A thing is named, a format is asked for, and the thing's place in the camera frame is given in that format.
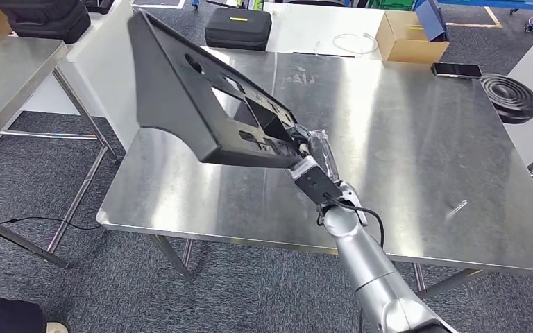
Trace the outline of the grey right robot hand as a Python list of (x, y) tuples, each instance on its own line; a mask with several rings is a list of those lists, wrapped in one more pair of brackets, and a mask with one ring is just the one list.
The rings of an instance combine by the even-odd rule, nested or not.
[(312, 156), (331, 181), (336, 184), (341, 182), (337, 163), (325, 130), (308, 130), (305, 126), (296, 124), (287, 129), (287, 132), (297, 143), (302, 157)]

